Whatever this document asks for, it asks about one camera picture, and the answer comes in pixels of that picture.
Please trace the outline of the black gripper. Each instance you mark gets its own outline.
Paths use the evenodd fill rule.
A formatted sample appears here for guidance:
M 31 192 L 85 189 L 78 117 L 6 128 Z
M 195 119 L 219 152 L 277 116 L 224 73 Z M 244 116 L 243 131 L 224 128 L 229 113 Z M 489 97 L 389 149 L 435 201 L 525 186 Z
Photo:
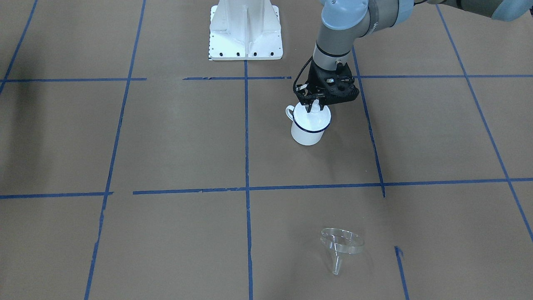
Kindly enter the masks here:
M 308 78 L 304 84 L 297 81 L 303 70 L 310 65 Z M 293 83 L 293 93 L 299 103 L 310 113 L 314 101 L 324 110 L 327 105 L 354 101 L 360 94 L 355 79 L 347 63 L 338 63 L 335 70 L 324 70 L 314 62 L 307 62 Z

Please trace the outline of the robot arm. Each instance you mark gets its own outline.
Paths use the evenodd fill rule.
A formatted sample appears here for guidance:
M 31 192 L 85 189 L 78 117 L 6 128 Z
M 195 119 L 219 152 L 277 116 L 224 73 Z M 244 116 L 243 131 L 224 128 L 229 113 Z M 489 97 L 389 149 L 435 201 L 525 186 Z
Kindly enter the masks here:
M 347 59 L 354 41 L 392 28 L 412 14 L 414 0 L 322 0 L 321 28 L 312 57 L 305 63 L 308 78 L 293 83 L 293 93 L 307 112 L 318 101 L 327 105 L 354 101 L 360 91 Z

